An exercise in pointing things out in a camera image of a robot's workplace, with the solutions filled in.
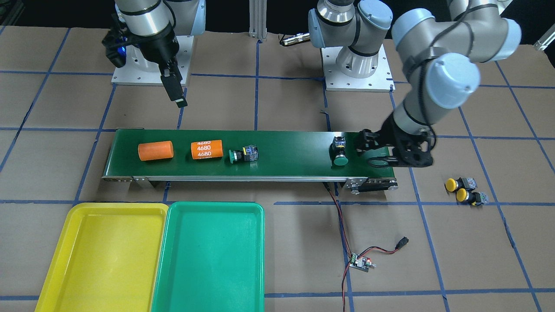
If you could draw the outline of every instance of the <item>red wire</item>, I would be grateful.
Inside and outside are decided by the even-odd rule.
[[[343,299],[343,312],[345,312],[345,277],[347,277],[347,270],[349,269],[349,264],[345,267],[343,272],[343,279],[341,280],[341,298]]]
[[[347,242],[347,234],[345,233],[345,220],[343,219],[343,213],[341,212],[341,209],[339,208],[339,203],[335,199],[335,196],[331,193],[331,191],[328,191],[328,193],[330,193],[331,199],[334,200],[335,208],[337,208],[337,213],[339,214],[339,218],[341,219],[341,223],[343,224],[342,232],[343,232],[343,237],[345,239],[345,247],[347,248],[348,256],[351,256],[351,247],[349,246],[349,243]]]
[[[383,249],[381,249],[381,248],[376,248],[376,247],[374,247],[374,248],[370,248],[369,250],[367,250],[366,252],[364,252],[363,254],[361,254],[361,255],[359,256],[358,259],[360,259],[360,258],[361,258],[362,256],[364,256],[365,254],[369,253],[372,249],[378,249],[379,251],[383,252],[384,254],[388,254],[388,255],[392,255],[392,254],[394,254],[394,253],[396,253],[396,252],[398,251],[398,249],[395,249],[395,250],[392,250],[392,251],[387,251],[387,250],[383,250]]]

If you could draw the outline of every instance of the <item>robotic arm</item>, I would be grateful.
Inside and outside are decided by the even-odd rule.
[[[414,9],[393,25],[393,41],[412,89],[378,132],[364,129],[357,137],[360,154],[393,147],[390,157],[368,159],[374,167],[432,165],[432,125],[478,88],[480,72],[473,62],[505,59],[520,43],[520,26],[499,17],[495,0],[448,4],[454,22],[438,23],[428,10]]]
[[[378,65],[378,52],[393,13],[379,0],[320,0],[309,12],[309,31],[316,48],[343,47],[336,64],[343,74],[367,78]]]
[[[178,107],[187,106],[181,87],[183,77],[175,57],[179,51],[175,36],[176,32],[186,35],[203,33],[205,0],[171,2],[171,5],[166,0],[115,2],[114,26],[102,40],[106,56],[120,68],[125,65],[127,46],[140,49],[147,61],[158,65],[160,80],[169,98]]]

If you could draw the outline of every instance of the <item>circuit board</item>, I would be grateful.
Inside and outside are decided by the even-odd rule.
[[[368,272],[370,268],[375,268],[376,264],[372,263],[372,259],[370,258],[367,258],[365,256],[360,256],[359,254],[351,253],[349,266],[357,270]]]

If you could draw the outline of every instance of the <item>green conveyor belt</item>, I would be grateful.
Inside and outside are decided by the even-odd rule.
[[[373,168],[366,157],[353,148],[356,133],[346,137],[346,166],[332,165],[329,146],[334,132],[223,131],[223,130],[143,130],[120,129],[115,133],[108,157],[105,179],[147,177],[149,180],[266,180],[266,181],[344,181],[344,178],[394,178],[391,168]],[[197,141],[223,141],[224,157],[193,160],[190,144]],[[171,140],[174,158],[142,162],[137,153],[140,143]],[[229,161],[228,150],[256,145],[260,158],[250,163]],[[387,155],[387,148],[371,152]]]

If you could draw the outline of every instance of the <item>orange cylinder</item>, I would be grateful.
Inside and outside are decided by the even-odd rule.
[[[223,157],[224,148],[221,140],[192,142],[191,155],[193,159]]]
[[[142,161],[173,158],[171,141],[142,143],[139,144],[138,151]]]

